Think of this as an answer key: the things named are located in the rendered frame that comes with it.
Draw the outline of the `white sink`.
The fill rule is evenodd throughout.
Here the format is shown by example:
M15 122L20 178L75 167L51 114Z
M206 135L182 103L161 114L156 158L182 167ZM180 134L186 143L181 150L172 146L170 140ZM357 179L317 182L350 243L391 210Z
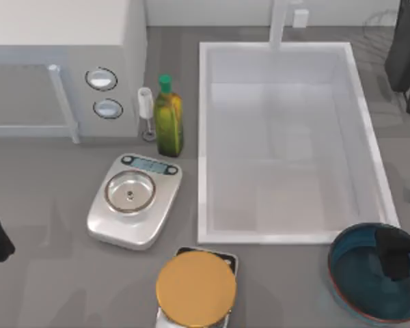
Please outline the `white sink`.
M328 244L398 226L348 42L200 44L197 240Z

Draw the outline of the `black metal rack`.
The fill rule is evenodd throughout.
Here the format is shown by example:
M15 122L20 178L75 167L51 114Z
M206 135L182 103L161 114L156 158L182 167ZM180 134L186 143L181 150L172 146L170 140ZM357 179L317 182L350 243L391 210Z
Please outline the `black metal rack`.
M401 93L410 115L410 0L400 0L385 73L393 92Z

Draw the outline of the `yellow bottle with green cap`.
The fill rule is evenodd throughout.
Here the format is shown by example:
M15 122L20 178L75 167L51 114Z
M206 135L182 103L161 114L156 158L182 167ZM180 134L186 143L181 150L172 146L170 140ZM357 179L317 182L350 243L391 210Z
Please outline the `yellow bottle with green cap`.
M156 144L159 154L178 157L184 146L182 98L172 90L172 78L159 76L160 91L154 102Z

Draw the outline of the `tall white tap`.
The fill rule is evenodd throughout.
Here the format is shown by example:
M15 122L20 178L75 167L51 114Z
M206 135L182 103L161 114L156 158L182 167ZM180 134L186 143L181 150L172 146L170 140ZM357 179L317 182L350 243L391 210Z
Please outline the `tall white tap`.
M273 0L271 11L271 24L269 30L269 46L277 52L282 43L282 34L286 21L289 0Z

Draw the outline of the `large round microwave knob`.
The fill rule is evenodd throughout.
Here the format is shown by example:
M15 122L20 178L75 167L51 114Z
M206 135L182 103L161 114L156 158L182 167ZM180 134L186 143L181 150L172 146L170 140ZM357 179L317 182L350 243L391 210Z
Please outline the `large round microwave knob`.
M94 90L106 92L116 87L118 78L110 69L97 67L85 73L85 82Z

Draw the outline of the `pale microwave oven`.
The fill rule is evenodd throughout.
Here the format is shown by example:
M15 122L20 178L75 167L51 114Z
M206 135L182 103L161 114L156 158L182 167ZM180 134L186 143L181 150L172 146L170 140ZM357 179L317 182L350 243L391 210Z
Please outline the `pale microwave oven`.
M147 45L144 0L0 0L0 137L71 138L50 64L61 68L81 142L136 137ZM85 82L97 67L115 73L114 89ZM106 98L123 106L118 119L93 112Z

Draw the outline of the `silver kitchen scale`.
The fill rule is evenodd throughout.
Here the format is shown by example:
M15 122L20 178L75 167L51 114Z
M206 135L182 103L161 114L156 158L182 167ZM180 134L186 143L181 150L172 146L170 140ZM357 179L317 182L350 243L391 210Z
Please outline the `silver kitchen scale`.
M175 163L126 153L115 159L87 215L95 239L132 250L158 238L182 181Z

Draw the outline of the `dark blue bowl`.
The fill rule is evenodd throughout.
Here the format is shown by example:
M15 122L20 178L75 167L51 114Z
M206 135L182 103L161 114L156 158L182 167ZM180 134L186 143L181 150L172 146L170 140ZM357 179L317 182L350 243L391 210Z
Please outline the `dark blue bowl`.
M336 301L353 316L378 326L410 322L410 277L391 280L377 255L374 233L386 227L394 226L358 223L346 228L332 242L327 257Z

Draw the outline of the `small round microwave knob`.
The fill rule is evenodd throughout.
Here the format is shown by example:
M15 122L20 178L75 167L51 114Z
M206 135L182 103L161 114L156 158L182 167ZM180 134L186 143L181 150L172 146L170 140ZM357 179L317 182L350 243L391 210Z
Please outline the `small round microwave knob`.
M116 120L123 114L124 110L118 101L106 98L93 104L93 112L104 120Z

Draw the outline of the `scale with golden round plate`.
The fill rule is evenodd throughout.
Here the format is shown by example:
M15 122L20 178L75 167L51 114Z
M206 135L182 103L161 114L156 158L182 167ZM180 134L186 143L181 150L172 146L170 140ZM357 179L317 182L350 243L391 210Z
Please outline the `scale with golden round plate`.
M234 254L180 247L156 279L155 328L228 328L237 270Z

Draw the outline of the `white wall socket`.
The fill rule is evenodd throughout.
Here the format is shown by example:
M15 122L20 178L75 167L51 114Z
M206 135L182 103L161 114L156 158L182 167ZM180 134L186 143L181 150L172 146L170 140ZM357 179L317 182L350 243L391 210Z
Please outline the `white wall socket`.
M306 28L308 25L310 12L307 9L297 9L293 14L292 27L297 29Z

